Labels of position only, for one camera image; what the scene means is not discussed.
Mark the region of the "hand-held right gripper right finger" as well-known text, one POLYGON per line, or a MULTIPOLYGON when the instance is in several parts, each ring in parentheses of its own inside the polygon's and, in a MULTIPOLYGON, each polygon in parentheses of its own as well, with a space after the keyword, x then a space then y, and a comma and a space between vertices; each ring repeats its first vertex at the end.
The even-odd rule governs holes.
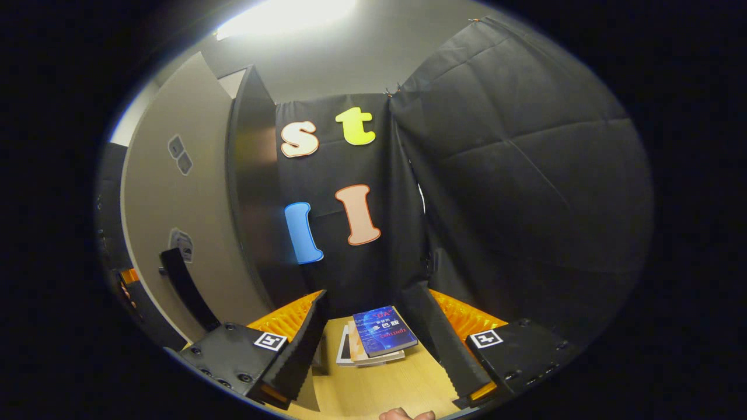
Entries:
POLYGON ((426 286, 421 314, 428 348, 450 378, 459 407, 517 398, 581 353, 574 341, 531 319, 503 321, 426 286))

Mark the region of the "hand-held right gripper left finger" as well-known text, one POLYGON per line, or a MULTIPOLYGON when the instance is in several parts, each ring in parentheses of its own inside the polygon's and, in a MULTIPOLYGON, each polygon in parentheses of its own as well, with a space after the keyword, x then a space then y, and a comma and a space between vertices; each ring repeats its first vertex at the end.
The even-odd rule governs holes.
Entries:
POLYGON ((327 313, 327 292, 318 290, 247 326, 221 324, 178 359, 242 398, 287 409, 312 367, 327 313))

